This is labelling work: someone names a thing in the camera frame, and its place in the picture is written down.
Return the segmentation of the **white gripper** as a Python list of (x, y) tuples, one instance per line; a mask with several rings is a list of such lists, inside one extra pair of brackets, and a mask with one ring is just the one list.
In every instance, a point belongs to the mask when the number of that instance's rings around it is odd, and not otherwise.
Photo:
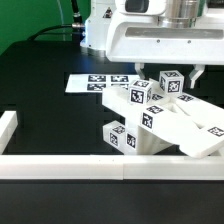
[(224, 3), (219, 0), (115, 0), (106, 56), (133, 62), (144, 80), (143, 63), (195, 64), (189, 88), (204, 65), (224, 65)]

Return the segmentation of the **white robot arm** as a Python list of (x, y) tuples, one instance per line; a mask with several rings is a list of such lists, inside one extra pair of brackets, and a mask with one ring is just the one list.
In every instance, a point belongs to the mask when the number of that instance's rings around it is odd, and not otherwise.
[(224, 0), (91, 0), (85, 52), (144, 66), (188, 64), (194, 84), (207, 65), (224, 65)]

